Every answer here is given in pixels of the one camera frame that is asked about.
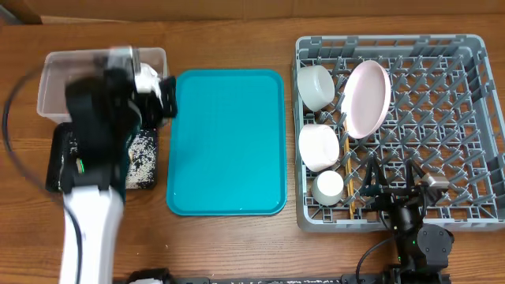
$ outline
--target white bowl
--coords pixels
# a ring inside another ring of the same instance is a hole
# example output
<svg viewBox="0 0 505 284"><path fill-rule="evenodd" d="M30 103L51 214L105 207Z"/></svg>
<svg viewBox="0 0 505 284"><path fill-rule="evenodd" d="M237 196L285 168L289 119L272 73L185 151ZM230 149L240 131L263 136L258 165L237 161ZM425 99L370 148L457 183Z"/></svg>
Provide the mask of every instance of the white bowl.
<svg viewBox="0 0 505 284"><path fill-rule="evenodd" d="M316 177L312 183L312 197L321 205L337 204L342 198L344 180L339 173L327 170Z"/></svg>
<svg viewBox="0 0 505 284"><path fill-rule="evenodd" d="M335 97L333 79L321 65L301 68L297 75L297 86L301 100L311 111L322 109Z"/></svg>
<svg viewBox="0 0 505 284"><path fill-rule="evenodd" d="M386 70L368 60L350 74L344 88L342 113L346 113L349 136L361 139L384 122L391 101L391 81Z"/></svg>
<svg viewBox="0 0 505 284"><path fill-rule="evenodd" d="M339 160L339 139L328 125L305 125L298 137L298 147L301 159L313 172L333 166Z"/></svg>

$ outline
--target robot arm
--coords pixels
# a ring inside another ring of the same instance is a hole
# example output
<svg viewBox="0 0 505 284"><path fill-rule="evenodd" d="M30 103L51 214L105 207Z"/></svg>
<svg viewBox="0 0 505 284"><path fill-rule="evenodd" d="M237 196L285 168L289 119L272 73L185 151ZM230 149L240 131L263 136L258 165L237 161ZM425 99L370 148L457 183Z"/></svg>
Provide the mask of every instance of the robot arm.
<svg viewBox="0 0 505 284"><path fill-rule="evenodd" d="M406 188L393 189L387 184L376 158L371 157L360 189L362 196L373 198L372 211L385 211L389 215L398 251L400 264L388 266L379 282L450 284L449 277L441 275L440 271L449 265L454 236L440 226L423 222L426 207L433 206L442 197L449 181L444 176L425 173L412 160L406 161L405 168ZM419 176L418 183L414 182L414 171ZM358 283L358 278L356 275L352 282Z"/></svg>
<svg viewBox="0 0 505 284"><path fill-rule="evenodd" d="M129 145L140 127L160 127L177 114L175 79L159 79L133 48L111 50L102 67L103 74L65 88L78 155L65 160L60 184L80 227L82 264L79 268L77 236L65 214L61 284L75 282L78 269L80 283L112 282Z"/></svg>

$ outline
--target black tray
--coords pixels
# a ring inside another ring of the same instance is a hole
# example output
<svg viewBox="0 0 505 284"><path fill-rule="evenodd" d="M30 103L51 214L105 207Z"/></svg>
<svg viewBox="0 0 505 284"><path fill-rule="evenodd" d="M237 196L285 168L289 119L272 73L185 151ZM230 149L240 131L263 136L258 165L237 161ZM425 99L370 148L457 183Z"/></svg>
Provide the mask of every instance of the black tray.
<svg viewBox="0 0 505 284"><path fill-rule="evenodd" d="M141 129L133 140L129 153L133 153L133 159L126 178L126 188L154 188L158 177L158 132L155 129ZM64 122L56 126L53 133L46 176L48 190L60 191L62 161L72 155L78 155L77 141L73 137L72 124Z"/></svg>

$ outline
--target teal tray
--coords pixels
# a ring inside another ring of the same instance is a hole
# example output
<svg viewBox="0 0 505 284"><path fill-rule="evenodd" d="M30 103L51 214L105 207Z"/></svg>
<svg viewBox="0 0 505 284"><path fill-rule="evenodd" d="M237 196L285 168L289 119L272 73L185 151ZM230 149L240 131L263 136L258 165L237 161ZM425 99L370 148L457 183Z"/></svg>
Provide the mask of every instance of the teal tray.
<svg viewBox="0 0 505 284"><path fill-rule="evenodd" d="M273 215L286 204L284 83L276 72L192 70L177 82L166 203L184 216Z"/></svg>

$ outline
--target clear plastic bin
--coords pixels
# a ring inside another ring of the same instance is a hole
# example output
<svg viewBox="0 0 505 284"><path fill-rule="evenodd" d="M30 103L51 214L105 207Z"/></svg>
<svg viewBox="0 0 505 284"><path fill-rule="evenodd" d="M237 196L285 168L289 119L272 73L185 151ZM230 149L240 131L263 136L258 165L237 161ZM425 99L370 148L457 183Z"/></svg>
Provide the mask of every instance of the clear plastic bin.
<svg viewBox="0 0 505 284"><path fill-rule="evenodd" d="M46 57L37 99L37 114L60 124L72 121L65 104L65 85L70 80L100 72L97 60L110 50L74 50L51 52ZM139 48L140 62L149 64L156 72L168 76L166 53L163 48Z"/></svg>

